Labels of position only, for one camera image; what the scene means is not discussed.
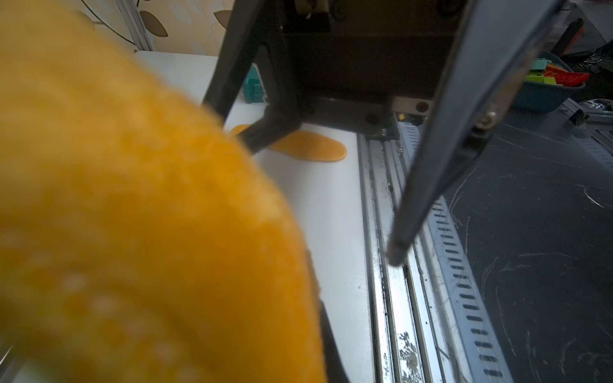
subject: bolt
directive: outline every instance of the bolt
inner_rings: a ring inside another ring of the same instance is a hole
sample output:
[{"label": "bolt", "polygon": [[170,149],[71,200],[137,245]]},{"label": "bolt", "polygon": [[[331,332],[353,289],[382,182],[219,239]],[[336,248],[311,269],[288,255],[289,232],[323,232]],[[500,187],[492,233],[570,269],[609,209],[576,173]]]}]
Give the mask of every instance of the bolt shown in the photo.
[{"label": "bolt", "polygon": [[496,112],[489,110],[481,117],[481,119],[475,124],[476,127],[484,131],[491,129],[496,125]]}]

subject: screw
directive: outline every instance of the screw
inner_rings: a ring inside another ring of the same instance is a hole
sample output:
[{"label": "screw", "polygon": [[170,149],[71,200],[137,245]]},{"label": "screw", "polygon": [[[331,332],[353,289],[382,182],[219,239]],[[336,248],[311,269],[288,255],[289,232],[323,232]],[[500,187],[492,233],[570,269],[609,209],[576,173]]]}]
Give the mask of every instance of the screw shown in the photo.
[{"label": "screw", "polygon": [[430,106],[428,105],[428,103],[424,101],[420,101],[417,103],[417,105],[415,105],[415,109],[417,109],[417,111],[421,113],[427,112],[429,108]]},{"label": "screw", "polygon": [[481,117],[481,119],[475,124],[476,127],[484,131],[491,129],[496,125],[496,112],[489,110]]}]

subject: slotted metal strip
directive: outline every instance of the slotted metal strip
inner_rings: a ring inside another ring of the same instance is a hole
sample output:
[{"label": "slotted metal strip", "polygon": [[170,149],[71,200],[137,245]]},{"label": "slotted metal strip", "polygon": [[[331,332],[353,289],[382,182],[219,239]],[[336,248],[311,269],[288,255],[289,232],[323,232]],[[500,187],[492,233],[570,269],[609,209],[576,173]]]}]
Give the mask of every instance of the slotted metal strip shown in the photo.
[{"label": "slotted metal strip", "polygon": [[[419,131],[411,124],[398,125],[407,155],[412,159]],[[431,260],[438,261],[471,377],[476,383],[512,382],[444,198],[440,197],[432,206],[427,226],[436,255],[436,260]]]}]

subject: green block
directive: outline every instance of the green block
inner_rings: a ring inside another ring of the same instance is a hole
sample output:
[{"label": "green block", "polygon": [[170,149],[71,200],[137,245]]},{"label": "green block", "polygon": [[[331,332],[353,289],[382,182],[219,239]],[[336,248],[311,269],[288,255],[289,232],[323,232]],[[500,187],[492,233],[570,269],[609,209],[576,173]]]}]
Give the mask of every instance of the green block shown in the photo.
[{"label": "green block", "polygon": [[528,75],[526,76],[526,81],[533,81],[535,83],[542,83],[545,81],[545,76],[543,75]]},{"label": "green block", "polygon": [[543,82],[545,84],[550,84],[550,85],[558,85],[557,82],[555,82],[555,77],[544,77],[543,78]]}]

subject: orange insole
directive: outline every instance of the orange insole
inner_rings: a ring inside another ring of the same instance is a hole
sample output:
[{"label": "orange insole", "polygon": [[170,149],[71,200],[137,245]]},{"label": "orange insole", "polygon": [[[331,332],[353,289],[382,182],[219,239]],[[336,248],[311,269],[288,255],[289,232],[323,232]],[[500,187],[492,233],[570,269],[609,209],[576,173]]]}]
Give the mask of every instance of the orange insole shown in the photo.
[{"label": "orange insole", "polygon": [[[232,135],[247,129],[249,124],[235,126]],[[334,162],[347,156],[347,148],[330,137],[314,132],[296,131],[269,146],[288,156],[307,161]]]}]

